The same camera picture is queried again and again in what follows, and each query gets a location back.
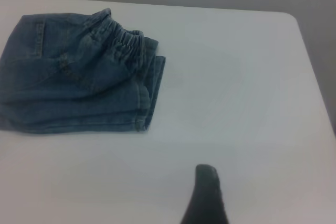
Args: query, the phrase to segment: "white table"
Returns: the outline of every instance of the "white table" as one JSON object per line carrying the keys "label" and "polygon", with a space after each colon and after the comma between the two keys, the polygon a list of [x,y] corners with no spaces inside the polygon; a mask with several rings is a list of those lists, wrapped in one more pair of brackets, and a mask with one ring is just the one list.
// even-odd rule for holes
{"label": "white table", "polygon": [[336,141],[296,20],[284,13],[0,0],[0,51],[23,14],[93,14],[160,42],[144,134],[0,132],[0,220],[180,223],[197,164],[232,224],[336,223]]}

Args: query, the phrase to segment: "denim pocket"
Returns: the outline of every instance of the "denim pocket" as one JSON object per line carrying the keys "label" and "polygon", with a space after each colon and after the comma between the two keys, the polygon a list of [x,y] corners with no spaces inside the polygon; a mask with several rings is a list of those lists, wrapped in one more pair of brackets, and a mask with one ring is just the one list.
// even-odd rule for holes
{"label": "denim pocket", "polygon": [[23,16],[11,33],[1,58],[3,63],[42,57],[45,21],[27,17]]}

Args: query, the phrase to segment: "jeans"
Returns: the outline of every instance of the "jeans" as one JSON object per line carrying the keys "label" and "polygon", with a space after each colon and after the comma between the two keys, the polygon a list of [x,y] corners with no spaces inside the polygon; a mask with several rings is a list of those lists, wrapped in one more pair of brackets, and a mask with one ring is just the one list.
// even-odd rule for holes
{"label": "jeans", "polygon": [[23,16],[0,59],[0,129],[145,131],[165,58],[111,10]]}

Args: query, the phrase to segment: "folded jeans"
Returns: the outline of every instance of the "folded jeans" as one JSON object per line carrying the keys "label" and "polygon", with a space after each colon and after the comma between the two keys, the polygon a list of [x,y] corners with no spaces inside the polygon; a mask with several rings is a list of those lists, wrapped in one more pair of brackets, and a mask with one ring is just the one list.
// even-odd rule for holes
{"label": "folded jeans", "polygon": [[145,131],[165,58],[110,9],[23,16],[0,59],[0,129]]}

